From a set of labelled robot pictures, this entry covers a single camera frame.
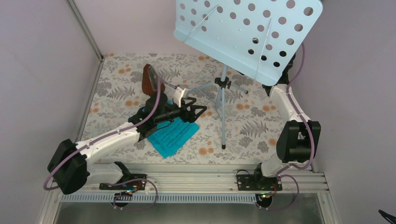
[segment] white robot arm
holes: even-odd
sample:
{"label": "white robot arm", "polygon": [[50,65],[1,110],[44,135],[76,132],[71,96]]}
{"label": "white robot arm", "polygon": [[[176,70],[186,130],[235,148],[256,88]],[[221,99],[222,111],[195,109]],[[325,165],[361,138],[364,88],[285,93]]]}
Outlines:
{"label": "white robot arm", "polygon": [[[120,162],[111,164],[96,164],[103,156],[117,149],[141,141],[157,130],[157,124],[180,118],[183,122],[193,123],[206,110],[206,106],[194,105],[195,98],[187,97],[188,89],[178,86],[173,101],[168,104],[164,93],[153,94],[146,101],[145,107],[130,117],[121,126],[95,138],[72,143],[70,139],[62,141],[47,170],[53,173],[53,178],[64,194],[71,194],[86,184],[117,183],[129,171]],[[146,119],[139,126],[137,123]]]}

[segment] black mounting plate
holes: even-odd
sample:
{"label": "black mounting plate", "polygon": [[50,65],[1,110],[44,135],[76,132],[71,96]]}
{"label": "black mounting plate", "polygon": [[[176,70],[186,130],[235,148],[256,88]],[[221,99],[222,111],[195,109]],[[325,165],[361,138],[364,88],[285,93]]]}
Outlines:
{"label": "black mounting plate", "polygon": [[[146,179],[147,175],[146,174],[130,174],[127,179],[126,178],[122,178],[120,180],[120,182],[125,182],[125,181],[136,179],[136,178],[144,178],[144,179]],[[145,183],[141,182],[139,191],[140,190],[145,190],[145,187],[146,187],[146,182]],[[99,185],[99,189],[100,190],[129,190],[129,189],[133,189],[133,188],[136,188],[136,182],[127,183],[124,186],[113,186],[113,187],[109,186],[109,185],[107,185],[105,183],[101,183]]]}
{"label": "black mounting plate", "polygon": [[237,176],[238,190],[240,191],[274,191],[274,185],[277,191],[282,190],[282,184],[278,184],[278,179],[276,177],[263,177],[260,180],[262,188],[259,188],[255,183],[255,176],[248,174],[238,174]]}

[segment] wire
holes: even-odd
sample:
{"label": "wire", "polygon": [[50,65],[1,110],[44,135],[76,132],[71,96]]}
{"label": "wire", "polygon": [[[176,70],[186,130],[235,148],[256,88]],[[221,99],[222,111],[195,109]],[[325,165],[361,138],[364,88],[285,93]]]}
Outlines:
{"label": "wire", "polygon": [[140,189],[140,187],[141,187],[141,184],[140,184],[140,181],[136,181],[136,191],[135,192],[137,192],[139,189]]}
{"label": "wire", "polygon": [[165,85],[167,85],[167,86],[169,86],[170,88],[172,88],[172,89],[176,89],[176,88],[177,88],[177,86],[168,83],[167,81],[165,81],[165,79],[162,79],[162,82],[163,82]]}
{"label": "wire", "polygon": [[245,170],[245,169],[240,169],[240,170],[238,170],[238,171],[236,172],[236,174],[238,175],[238,173],[239,173],[240,171],[245,171],[246,173],[248,173],[248,174],[250,175],[250,173],[249,173],[247,170]]}
{"label": "wire", "polygon": [[145,208],[122,208],[122,207],[117,206],[115,204],[115,201],[117,199],[121,198],[121,197],[124,197],[124,196],[132,197],[132,195],[119,195],[119,196],[116,196],[114,198],[114,200],[113,200],[114,208],[120,208],[121,210],[125,209],[125,210],[132,210],[132,211],[143,211],[143,210],[150,209],[151,207],[153,207],[157,203],[157,201],[158,201],[158,189],[157,189],[156,185],[152,181],[147,180],[145,178],[136,178],[136,179],[132,179],[132,180],[129,180],[129,181],[122,182],[122,183],[114,183],[114,184],[105,183],[105,184],[107,184],[108,186],[120,186],[120,185],[124,185],[124,184],[130,183],[130,182],[134,182],[134,181],[146,181],[146,182],[149,182],[151,185],[153,185],[154,189],[156,190],[156,196],[154,198],[153,203],[151,205],[145,207]]}
{"label": "wire", "polygon": [[275,196],[276,193],[278,192],[278,190],[276,189],[276,185],[275,185],[274,183],[272,184],[272,186],[274,187],[274,194],[273,194],[273,196]]}
{"label": "wire", "polygon": [[[161,83],[162,83],[162,79],[161,79],[160,76],[157,77],[157,82],[158,82],[158,85],[160,86]],[[104,138],[107,138],[107,137],[112,136],[112,135],[114,135],[114,134],[118,134],[118,133],[127,131],[127,130],[129,130],[129,129],[135,128],[135,127],[137,127],[137,126],[143,124],[144,122],[146,122],[148,119],[150,119],[151,116],[153,116],[154,112],[156,111],[156,109],[157,109],[157,107],[158,107],[158,104],[159,104],[159,101],[160,101],[160,95],[161,95],[161,91],[157,91],[157,98],[156,98],[156,102],[154,103],[153,109],[151,110],[150,114],[148,114],[148,116],[147,116],[145,119],[143,119],[141,122],[139,122],[139,123],[137,123],[137,124],[135,124],[135,125],[132,125],[132,126],[130,126],[130,127],[122,128],[122,129],[119,130],[119,132],[118,132],[118,131],[114,131],[114,132],[105,134],[105,135],[103,135],[103,136],[101,136],[101,137],[99,137],[99,138],[97,138],[97,139],[95,139],[95,140],[89,142],[87,145],[82,146],[81,148],[77,149],[76,151],[74,151],[74,152],[71,153],[70,155],[68,155],[64,160],[62,160],[62,161],[50,172],[50,174],[48,175],[47,179],[45,179],[44,185],[43,185],[44,190],[54,190],[54,189],[59,188],[59,186],[47,187],[48,182],[50,182],[50,179],[54,176],[54,174],[55,174],[55,173],[56,173],[56,172],[57,172],[57,171],[69,160],[69,159],[71,159],[73,156],[77,155],[77,154],[78,154],[79,152],[81,152],[82,150],[84,150],[84,149],[86,149],[86,148],[89,148],[90,146],[92,146],[93,144],[95,144],[96,142],[98,142],[98,141],[100,141],[100,140],[102,140],[102,139],[104,139]]]}
{"label": "wire", "polygon": [[296,110],[297,114],[299,115],[299,117],[300,117],[301,120],[303,121],[303,123],[304,123],[304,125],[305,125],[305,129],[306,129],[307,132],[308,132],[308,136],[309,136],[309,138],[310,138],[310,143],[311,143],[311,155],[310,155],[310,158],[309,158],[309,160],[308,160],[308,163],[307,163],[305,166],[299,167],[299,166],[297,166],[296,164],[289,164],[288,166],[285,166],[284,168],[280,169],[280,170],[277,172],[278,175],[281,174],[283,171],[287,170],[290,166],[293,166],[293,167],[295,167],[295,168],[297,168],[297,169],[300,169],[300,170],[302,170],[302,169],[307,169],[307,168],[312,164],[313,156],[314,156],[314,154],[315,154],[315,143],[314,143],[314,141],[313,141],[312,131],[311,131],[309,125],[308,125],[308,122],[307,122],[307,121],[305,120],[305,118],[301,115],[300,110],[298,109],[296,103],[295,103],[295,102],[293,101],[293,99],[291,98],[291,94],[290,94],[290,87],[291,87],[291,84],[292,84],[292,82],[293,82],[294,80],[296,80],[296,78],[301,74],[301,70],[303,69],[303,66],[304,66],[304,61],[305,61],[305,45],[304,45],[304,43],[301,43],[301,47],[302,47],[302,50],[303,50],[301,65],[300,65],[300,68],[298,69],[297,74],[292,78],[292,80],[290,81],[290,83],[287,85],[287,87],[286,87],[286,95],[287,95],[287,97],[288,97],[288,99],[289,99],[291,105],[293,106],[293,108]]}
{"label": "wire", "polygon": [[[291,179],[293,179],[294,183],[296,183],[296,187],[297,187],[297,195],[296,195],[296,198],[294,199],[294,201],[293,201],[292,203],[290,203],[289,205],[286,205],[285,207],[282,207],[282,208],[275,208],[275,209],[264,208],[265,210],[268,210],[268,211],[281,211],[281,210],[290,208],[291,206],[293,206],[293,205],[298,201],[299,196],[300,196],[300,188],[299,188],[299,186],[298,186],[298,183],[297,183],[296,179],[295,179],[293,176],[289,175],[289,174],[283,174],[282,176],[279,176],[278,179],[281,180],[281,179],[284,178],[284,177],[290,177]],[[257,207],[259,207],[259,209],[262,208],[261,206],[259,206],[258,203],[255,203],[255,204],[256,204]]]}
{"label": "wire", "polygon": [[169,127],[169,125],[171,125],[172,122],[173,122],[173,121],[171,121],[171,122],[170,122],[169,124],[167,124],[166,126],[163,126],[163,127],[158,128],[158,129],[156,130],[156,132],[158,132],[159,130],[161,130],[161,129],[163,129],[163,128]]}

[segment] blue cloth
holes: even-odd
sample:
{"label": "blue cloth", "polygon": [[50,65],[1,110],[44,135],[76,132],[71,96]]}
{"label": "blue cloth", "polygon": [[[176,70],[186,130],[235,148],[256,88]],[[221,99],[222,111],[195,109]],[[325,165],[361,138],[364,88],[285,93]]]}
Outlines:
{"label": "blue cloth", "polygon": [[167,121],[158,124],[157,129],[161,129],[147,137],[164,158],[174,155],[199,130],[196,123],[184,123],[180,118],[175,119],[170,125],[169,123]]}

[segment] tripod leg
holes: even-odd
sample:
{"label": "tripod leg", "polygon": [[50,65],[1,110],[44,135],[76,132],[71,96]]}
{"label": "tripod leg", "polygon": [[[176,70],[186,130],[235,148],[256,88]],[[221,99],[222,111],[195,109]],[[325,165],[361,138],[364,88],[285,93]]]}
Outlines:
{"label": "tripod leg", "polygon": [[221,88],[219,87],[219,91],[217,92],[217,97],[216,97],[216,108],[220,107],[220,100],[221,100]]}
{"label": "tripod leg", "polygon": [[206,88],[206,87],[208,87],[208,86],[211,86],[211,85],[213,85],[213,84],[214,84],[214,82],[206,83],[205,85],[202,85],[202,86],[200,86],[200,87],[197,87],[197,88],[195,88],[195,89],[190,90],[189,93],[193,93],[193,92],[200,91],[200,90],[202,90],[202,89],[204,89],[204,88]]}
{"label": "tripod leg", "polygon": [[249,93],[249,91],[247,91],[247,90],[245,90],[244,88],[238,86],[237,84],[231,83],[231,86],[235,87],[236,89],[238,89],[238,90],[240,90],[240,91],[242,91],[242,92],[244,92],[244,93],[246,93],[246,94]]}
{"label": "tripod leg", "polygon": [[[226,75],[227,75],[227,70],[228,70],[228,66],[223,64],[223,70],[221,72],[221,78],[220,81],[224,82],[224,80],[226,79]],[[219,91],[217,92],[217,99],[216,99],[216,108],[218,108],[220,106],[220,92],[221,92],[221,88],[219,86]]]}
{"label": "tripod leg", "polygon": [[221,148],[226,148],[226,90],[221,88]]}

